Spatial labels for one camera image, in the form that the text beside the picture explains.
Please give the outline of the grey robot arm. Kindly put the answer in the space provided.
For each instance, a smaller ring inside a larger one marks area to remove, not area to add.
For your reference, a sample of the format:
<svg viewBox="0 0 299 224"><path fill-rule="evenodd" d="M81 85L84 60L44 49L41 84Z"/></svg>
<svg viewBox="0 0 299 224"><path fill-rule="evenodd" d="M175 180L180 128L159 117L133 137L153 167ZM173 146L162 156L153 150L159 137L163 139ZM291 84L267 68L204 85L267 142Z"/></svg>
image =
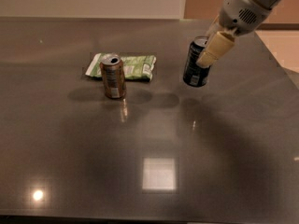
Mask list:
<svg viewBox="0 0 299 224"><path fill-rule="evenodd" d="M253 32L281 0L223 0L220 12L206 32L206 47L196 61L208 68L226 54L235 39Z"/></svg>

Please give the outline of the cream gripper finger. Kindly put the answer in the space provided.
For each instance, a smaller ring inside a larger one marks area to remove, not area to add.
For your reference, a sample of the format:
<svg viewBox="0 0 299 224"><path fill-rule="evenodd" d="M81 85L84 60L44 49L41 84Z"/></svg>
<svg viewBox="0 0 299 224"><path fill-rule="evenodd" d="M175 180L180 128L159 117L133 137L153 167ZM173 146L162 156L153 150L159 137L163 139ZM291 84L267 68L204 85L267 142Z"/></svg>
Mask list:
<svg viewBox="0 0 299 224"><path fill-rule="evenodd" d="M234 45L235 38L233 36L223 31L218 31L208 39L206 47L196 61L197 65L201 68L208 68Z"/></svg>
<svg viewBox="0 0 299 224"><path fill-rule="evenodd" d="M222 31L223 27L220 25L219 15L216 16L215 20L210 24L206 31L206 37L212 37L217 32Z"/></svg>

